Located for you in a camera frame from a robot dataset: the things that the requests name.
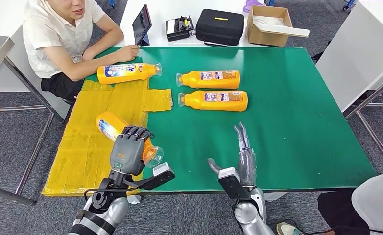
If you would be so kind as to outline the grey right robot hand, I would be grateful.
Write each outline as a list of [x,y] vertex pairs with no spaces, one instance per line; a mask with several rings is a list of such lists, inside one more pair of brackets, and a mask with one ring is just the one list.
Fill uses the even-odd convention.
[[210,169],[218,176],[218,179],[231,178],[237,180],[243,187],[254,187],[256,185],[257,167],[256,154],[250,145],[246,127],[242,122],[239,127],[234,125],[239,143],[239,156],[237,168],[220,168],[212,158],[207,162]]

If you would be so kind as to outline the person's right hand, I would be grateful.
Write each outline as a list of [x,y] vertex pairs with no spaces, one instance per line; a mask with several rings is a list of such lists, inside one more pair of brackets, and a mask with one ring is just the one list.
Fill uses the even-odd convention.
[[121,47],[115,51],[116,62],[127,62],[134,60],[139,52],[139,46],[137,45],[128,45]]

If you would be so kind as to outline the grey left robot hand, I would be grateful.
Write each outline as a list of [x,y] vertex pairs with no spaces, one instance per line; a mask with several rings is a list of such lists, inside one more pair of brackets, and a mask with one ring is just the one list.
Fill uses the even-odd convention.
[[154,134],[147,128],[128,125],[114,142],[110,164],[113,171],[122,174],[139,175],[145,167],[142,160],[146,140]]

